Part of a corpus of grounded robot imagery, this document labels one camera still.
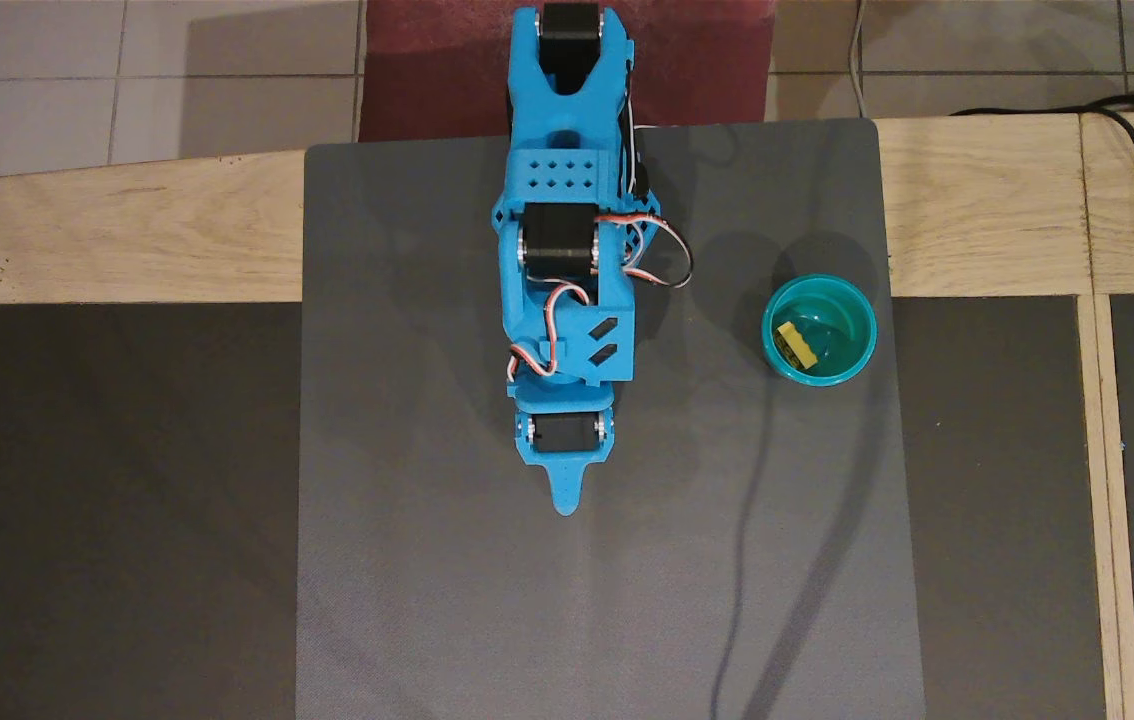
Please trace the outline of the blue gripper body black servo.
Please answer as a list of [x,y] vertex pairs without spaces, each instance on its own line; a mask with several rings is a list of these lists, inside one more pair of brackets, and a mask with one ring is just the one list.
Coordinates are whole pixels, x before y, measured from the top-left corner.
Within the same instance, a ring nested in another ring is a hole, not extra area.
[[611,383],[513,383],[516,438],[539,454],[593,452],[604,444]]

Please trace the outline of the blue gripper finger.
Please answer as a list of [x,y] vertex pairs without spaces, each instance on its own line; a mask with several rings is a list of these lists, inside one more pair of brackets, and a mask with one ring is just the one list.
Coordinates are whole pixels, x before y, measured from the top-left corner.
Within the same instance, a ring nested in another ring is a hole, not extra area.
[[545,471],[555,511],[561,516],[572,515],[579,509],[584,478],[590,466],[602,464],[611,456],[616,442],[613,409],[603,416],[603,429],[607,430],[604,444],[593,452],[539,454],[516,438],[515,414],[515,443],[518,454],[528,466]]

